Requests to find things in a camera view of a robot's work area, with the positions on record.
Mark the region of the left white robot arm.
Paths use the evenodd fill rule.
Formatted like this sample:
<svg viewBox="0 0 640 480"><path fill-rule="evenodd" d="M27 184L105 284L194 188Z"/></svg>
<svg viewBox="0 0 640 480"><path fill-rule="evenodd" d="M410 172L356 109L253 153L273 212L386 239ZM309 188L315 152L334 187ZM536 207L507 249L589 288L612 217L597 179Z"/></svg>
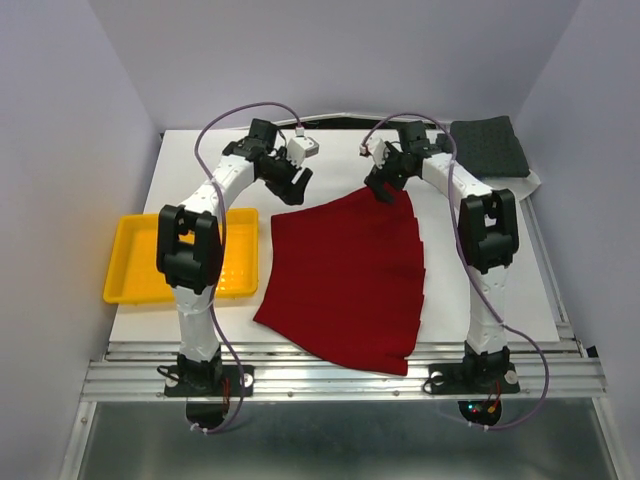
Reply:
<svg viewBox="0 0 640 480"><path fill-rule="evenodd" d="M181 345L175 364L161 366L168 397L219 395L228 385L223 372L224 336L213 310L227 241L227 212L238 196L261 180L285 204L303 203L312 171L306 159L318 143L297 127L278 146L277 125L252 121L248 133L228 143L206 181L178 205L158 214L156 266L171 288L179 317Z"/></svg>

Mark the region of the red skirt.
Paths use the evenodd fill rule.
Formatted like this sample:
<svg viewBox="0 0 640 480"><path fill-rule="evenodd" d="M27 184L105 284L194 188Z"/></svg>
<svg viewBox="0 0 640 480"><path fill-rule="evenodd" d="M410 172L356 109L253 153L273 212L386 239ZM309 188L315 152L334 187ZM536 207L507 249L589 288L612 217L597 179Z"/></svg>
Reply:
<svg viewBox="0 0 640 480"><path fill-rule="evenodd" d="M404 190L367 188L271 219L272 268L254 321L341 367L404 376L424 304L424 246Z"/></svg>

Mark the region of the dark grey dotted skirt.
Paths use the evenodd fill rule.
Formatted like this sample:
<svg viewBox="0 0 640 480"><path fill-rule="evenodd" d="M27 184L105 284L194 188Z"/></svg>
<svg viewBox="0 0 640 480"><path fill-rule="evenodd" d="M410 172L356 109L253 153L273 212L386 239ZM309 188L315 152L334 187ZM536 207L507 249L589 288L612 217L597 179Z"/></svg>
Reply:
<svg viewBox="0 0 640 480"><path fill-rule="evenodd" d="M474 177L525 178L529 175L529 163L509 116L454 121L450 134L456 143L457 162Z"/></svg>

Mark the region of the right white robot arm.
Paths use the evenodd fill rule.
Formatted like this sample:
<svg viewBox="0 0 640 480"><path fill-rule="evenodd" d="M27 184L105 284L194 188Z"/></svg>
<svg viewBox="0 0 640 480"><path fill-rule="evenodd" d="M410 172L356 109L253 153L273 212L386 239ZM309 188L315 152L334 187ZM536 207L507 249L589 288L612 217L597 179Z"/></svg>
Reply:
<svg viewBox="0 0 640 480"><path fill-rule="evenodd" d="M458 363L430 369L424 387L433 395L485 393L494 387L516 390L504 316L508 269L519 249L516 198L476 178L458 161L459 145L449 131L431 141L421 121L406 122L397 144L367 133L359 153L373 161L365 178L377 200L391 202L417 177L448 201L456 250L469 280L470 321L464 356Z"/></svg>

